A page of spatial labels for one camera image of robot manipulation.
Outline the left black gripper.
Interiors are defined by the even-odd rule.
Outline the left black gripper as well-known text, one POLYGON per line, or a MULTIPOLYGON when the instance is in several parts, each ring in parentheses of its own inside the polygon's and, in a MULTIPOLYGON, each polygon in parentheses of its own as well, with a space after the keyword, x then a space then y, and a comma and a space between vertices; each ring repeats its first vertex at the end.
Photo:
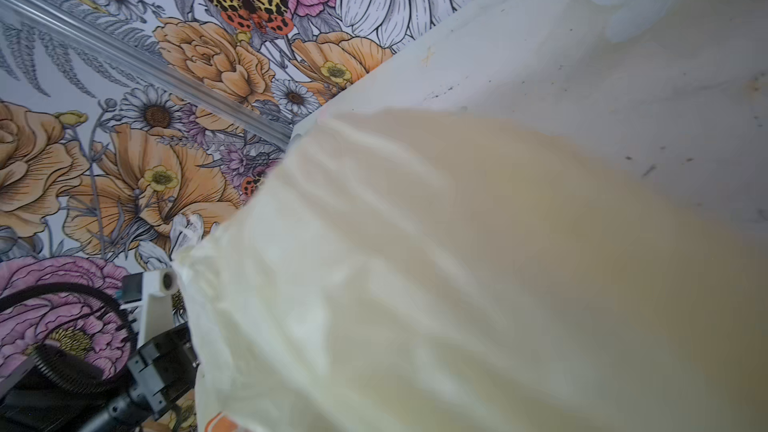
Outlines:
POLYGON ((129 381, 79 431, 136 431, 149 419, 171 412, 178 430, 183 417, 179 401, 194 387, 198 359, 187 324, 148 340, 127 362, 129 381))

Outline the cream printed plastic bag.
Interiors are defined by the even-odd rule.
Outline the cream printed plastic bag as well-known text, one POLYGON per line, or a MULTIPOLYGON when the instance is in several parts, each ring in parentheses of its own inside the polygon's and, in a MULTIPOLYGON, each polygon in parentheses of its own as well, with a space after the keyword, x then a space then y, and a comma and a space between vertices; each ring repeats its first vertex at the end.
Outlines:
POLYGON ((315 127, 173 262, 211 431, 763 431, 767 253, 506 121, 315 127))

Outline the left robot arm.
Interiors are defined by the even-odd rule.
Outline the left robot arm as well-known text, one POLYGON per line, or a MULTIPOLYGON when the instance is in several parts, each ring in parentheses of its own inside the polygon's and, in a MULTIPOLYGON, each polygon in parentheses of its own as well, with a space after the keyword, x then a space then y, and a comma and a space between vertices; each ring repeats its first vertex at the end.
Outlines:
POLYGON ((189 327, 178 325, 141 345, 124 367, 103 370, 43 344, 1 381, 3 431, 135 431, 179 411, 194 387, 198 359, 189 327))

